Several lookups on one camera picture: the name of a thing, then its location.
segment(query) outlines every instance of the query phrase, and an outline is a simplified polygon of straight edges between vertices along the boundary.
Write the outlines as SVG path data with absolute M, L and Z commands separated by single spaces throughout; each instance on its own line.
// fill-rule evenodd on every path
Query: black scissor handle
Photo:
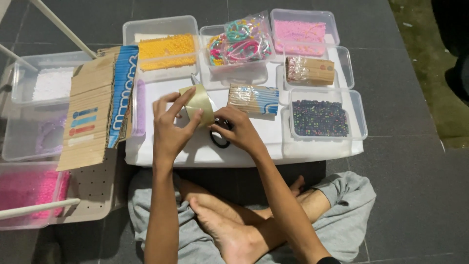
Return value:
M 231 123 L 228 121 L 228 120 L 225 120 L 223 122 L 227 127 L 228 127 L 228 130 L 232 130 L 233 129 L 233 125 L 231 125 Z M 210 133 L 210 139 L 212 140 L 212 142 L 219 148 L 227 148 L 231 142 L 227 140 L 227 142 L 224 144 L 224 145 L 221 145 L 220 143 L 218 143 L 216 140 L 215 140 L 215 137 L 213 136 L 213 133 L 212 131 L 210 130 L 209 131 Z

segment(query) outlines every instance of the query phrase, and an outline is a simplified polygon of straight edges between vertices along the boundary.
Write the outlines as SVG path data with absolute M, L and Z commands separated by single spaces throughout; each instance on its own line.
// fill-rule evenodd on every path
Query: black alphabet beads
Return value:
M 341 103 L 297 100 L 292 105 L 293 124 L 299 136 L 347 137 L 347 116 Z

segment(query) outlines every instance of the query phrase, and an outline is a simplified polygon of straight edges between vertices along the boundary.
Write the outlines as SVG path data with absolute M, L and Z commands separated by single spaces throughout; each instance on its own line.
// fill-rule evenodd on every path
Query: foot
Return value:
M 303 176 L 298 176 L 298 179 L 290 185 L 290 191 L 292 192 L 294 197 L 297 197 L 300 195 L 300 193 L 303 191 L 303 186 L 304 186 L 304 178 Z M 272 216 L 272 211 L 269 208 L 263 209 L 263 210 L 253 210 L 257 215 L 264 219 L 268 219 Z
M 251 264 L 257 261 L 255 248 L 250 242 L 252 226 L 240 225 L 214 211 L 200 206 L 197 198 L 191 198 L 190 207 L 197 214 L 203 229 L 213 238 L 215 246 L 227 264 Z

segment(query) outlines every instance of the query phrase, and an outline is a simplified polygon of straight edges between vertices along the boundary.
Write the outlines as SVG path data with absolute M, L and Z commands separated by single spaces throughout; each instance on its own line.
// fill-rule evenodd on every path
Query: hand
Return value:
M 219 133 L 238 148 L 248 152 L 251 156 L 256 155 L 259 151 L 266 150 L 262 139 L 259 137 L 259 134 L 246 113 L 228 105 L 220 108 L 220 110 L 216 111 L 214 114 L 216 118 L 228 120 L 234 127 L 230 131 L 217 124 L 212 124 L 209 128 L 213 132 Z
M 184 128 L 174 125 L 174 119 L 180 117 L 179 111 L 192 98 L 195 92 L 196 88 L 193 87 L 183 95 L 170 93 L 153 103 L 153 114 L 155 116 L 153 122 L 153 163 L 155 165 L 173 166 L 177 155 L 186 146 L 187 141 L 189 141 L 199 125 L 203 113 L 202 109 L 194 114 L 189 124 Z M 166 112 L 166 104 L 168 102 L 174 102 L 174 104 Z

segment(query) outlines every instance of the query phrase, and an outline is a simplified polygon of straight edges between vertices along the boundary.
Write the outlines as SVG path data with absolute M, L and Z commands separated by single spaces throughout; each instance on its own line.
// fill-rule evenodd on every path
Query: tape roll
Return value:
M 189 116 L 189 119 L 193 117 L 194 113 L 197 110 L 204 110 L 199 127 L 207 127 L 215 122 L 215 116 L 213 115 L 212 105 L 210 104 L 210 100 L 208 99 L 208 94 L 204 86 L 201 84 L 192 85 L 186 88 L 179 89 L 179 93 L 183 95 L 185 92 L 187 92 L 190 88 L 194 86 L 196 87 L 196 93 L 184 106 L 187 111 L 187 115 Z

